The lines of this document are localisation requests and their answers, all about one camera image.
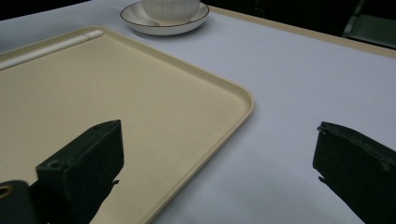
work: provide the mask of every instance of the beige tray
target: beige tray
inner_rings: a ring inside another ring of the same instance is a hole
[[[0,182],[35,167],[91,126],[121,119],[125,166],[92,223],[146,223],[246,120],[245,89],[90,27],[0,55],[0,63],[94,30],[95,39],[0,71]]]

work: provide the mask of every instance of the white table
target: white table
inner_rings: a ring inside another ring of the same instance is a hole
[[[120,17],[133,2],[92,0],[0,21],[0,52],[105,26],[250,90],[251,117],[155,223],[362,223],[318,181],[316,128],[344,125],[395,149],[395,51],[217,8],[184,35],[143,35]]]

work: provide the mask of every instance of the white saucer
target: white saucer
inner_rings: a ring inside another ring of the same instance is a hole
[[[160,25],[153,21],[142,8],[140,2],[126,7],[121,12],[121,17],[129,26],[147,35],[178,35],[186,33],[200,26],[209,14],[209,7],[201,3],[194,17],[189,22],[175,25]]]

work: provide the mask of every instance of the white cup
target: white cup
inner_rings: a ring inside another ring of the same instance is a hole
[[[141,0],[146,14],[161,25],[187,23],[198,11],[201,0]]]

